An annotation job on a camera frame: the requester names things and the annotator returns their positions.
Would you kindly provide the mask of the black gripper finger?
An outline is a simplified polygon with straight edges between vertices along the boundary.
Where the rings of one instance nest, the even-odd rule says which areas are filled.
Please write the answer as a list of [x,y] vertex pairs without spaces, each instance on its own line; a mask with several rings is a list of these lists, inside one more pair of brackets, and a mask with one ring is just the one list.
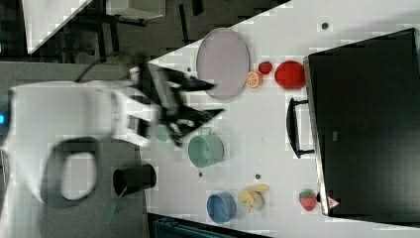
[[207,91],[214,87],[213,83],[195,77],[183,78],[180,82],[183,91]]
[[224,112],[224,109],[195,110],[184,108],[171,120],[171,139],[180,141],[183,137],[199,129],[204,124]]

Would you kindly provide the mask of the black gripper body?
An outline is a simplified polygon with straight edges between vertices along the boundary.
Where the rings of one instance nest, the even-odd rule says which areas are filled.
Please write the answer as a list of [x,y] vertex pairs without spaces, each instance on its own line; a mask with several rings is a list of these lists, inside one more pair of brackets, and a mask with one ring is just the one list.
[[185,79],[185,74],[147,62],[139,63],[137,69],[139,75],[135,88],[158,106],[158,123],[165,127],[172,142],[176,146],[181,146],[182,134],[176,121],[183,101],[179,95],[175,94],[176,88],[171,84],[180,85]]

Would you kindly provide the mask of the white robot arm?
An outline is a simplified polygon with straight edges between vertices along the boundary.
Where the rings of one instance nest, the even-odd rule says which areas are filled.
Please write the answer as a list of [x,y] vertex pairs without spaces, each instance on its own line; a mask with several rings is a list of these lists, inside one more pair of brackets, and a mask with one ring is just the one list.
[[187,106],[182,93],[212,89],[184,72],[142,63],[123,80],[44,81],[10,88],[1,96],[1,150],[8,180],[1,209],[1,238],[41,238],[45,208],[66,209],[88,198],[66,195],[65,166],[78,155],[101,161],[100,146],[120,139],[142,146],[153,122],[179,144],[213,117]]

